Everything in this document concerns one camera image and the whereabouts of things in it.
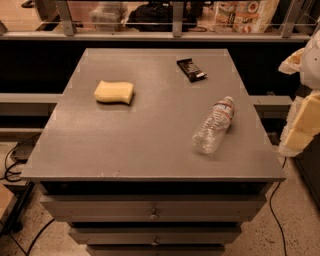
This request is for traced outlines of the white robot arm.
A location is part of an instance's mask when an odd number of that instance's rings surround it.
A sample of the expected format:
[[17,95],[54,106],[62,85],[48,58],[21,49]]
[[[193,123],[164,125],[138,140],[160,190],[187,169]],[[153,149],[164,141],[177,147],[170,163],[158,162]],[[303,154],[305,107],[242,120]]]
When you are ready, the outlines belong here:
[[300,66],[300,81],[313,90],[320,89],[320,30],[306,44]]

